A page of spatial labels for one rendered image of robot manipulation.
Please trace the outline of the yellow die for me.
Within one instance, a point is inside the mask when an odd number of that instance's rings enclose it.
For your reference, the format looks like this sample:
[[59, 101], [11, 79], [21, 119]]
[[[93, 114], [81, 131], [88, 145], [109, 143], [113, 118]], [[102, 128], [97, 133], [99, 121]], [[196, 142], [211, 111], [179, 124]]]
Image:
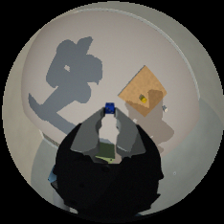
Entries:
[[147, 99], [145, 97], [141, 97], [140, 100], [145, 103], [147, 101]]

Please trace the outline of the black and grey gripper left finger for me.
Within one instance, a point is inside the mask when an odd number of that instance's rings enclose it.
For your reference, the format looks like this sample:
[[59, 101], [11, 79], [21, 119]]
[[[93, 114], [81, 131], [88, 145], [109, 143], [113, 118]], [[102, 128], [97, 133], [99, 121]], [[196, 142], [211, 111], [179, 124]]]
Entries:
[[79, 123], [63, 139], [56, 153], [54, 175], [57, 175], [59, 169], [66, 163], [83, 161], [84, 155], [89, 155], [95, 163], [96, 154], [100, 152], [99, 130], [103, 117], [105, 117], [105, 107]]

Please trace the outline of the tan square mat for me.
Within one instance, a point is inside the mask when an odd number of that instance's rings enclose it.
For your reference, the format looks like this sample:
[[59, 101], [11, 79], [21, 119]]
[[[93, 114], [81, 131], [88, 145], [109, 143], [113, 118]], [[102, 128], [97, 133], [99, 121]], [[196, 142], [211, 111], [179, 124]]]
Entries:
[[[144, 66], [125, 86], [118, 97], [145, 117], [166, 94], [167, 91], [161, 82]], [[141, 97], [145, 97], [147, 101], [141, 102]]]

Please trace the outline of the blue die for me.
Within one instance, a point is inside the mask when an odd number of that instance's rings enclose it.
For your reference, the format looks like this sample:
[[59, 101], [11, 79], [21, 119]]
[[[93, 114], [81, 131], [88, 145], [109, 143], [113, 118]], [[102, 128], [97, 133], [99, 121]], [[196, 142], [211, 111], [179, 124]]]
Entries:
[[114, 102], [107, 102], [105, 104], [105, 114], [114, 114]]

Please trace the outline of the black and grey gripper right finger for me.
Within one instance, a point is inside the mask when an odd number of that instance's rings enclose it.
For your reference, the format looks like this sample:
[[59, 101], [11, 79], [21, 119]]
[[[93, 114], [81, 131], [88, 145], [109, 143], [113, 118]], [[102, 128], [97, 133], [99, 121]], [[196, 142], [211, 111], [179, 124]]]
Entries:
[[114, 108], [114, 118], [117, 119], [116, 127], [121, 131], [117, 136], [116, 152], [122, 159], [128, 156], [130, 163], [151, 168], [158, 180], [163, 179], [160, 153], [151, 138], [117, 107]]

